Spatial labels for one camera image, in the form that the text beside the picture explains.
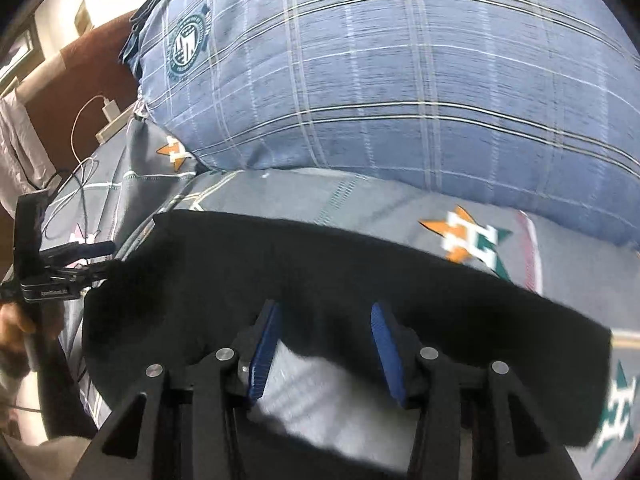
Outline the person's left hand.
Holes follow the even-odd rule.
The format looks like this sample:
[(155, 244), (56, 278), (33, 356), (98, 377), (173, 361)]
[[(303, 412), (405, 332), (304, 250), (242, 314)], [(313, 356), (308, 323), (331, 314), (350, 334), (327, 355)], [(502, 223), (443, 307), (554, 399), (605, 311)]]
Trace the person's left hand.
[(29, 372), (25, 337), (36, 332), (35, 323), (18, 304), (1, 305), (0, 350), (1, 370), (12, 378), (23, 378)]

